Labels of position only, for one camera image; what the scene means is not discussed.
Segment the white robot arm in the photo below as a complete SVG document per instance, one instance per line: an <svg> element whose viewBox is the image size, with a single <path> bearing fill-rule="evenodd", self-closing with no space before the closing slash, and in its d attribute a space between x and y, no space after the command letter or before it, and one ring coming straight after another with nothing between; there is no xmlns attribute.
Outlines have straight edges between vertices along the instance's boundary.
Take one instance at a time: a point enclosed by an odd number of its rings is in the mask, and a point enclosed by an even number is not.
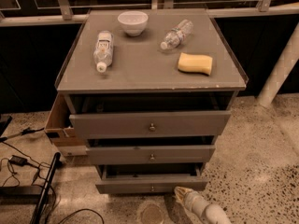
<svg viewBox="0 0 299 224"><path fill-rule="evenodd" d="M232 224L219 205L208 202L199 192L185 187L175 187L174 192L177 200L203 224Z"/></svg>

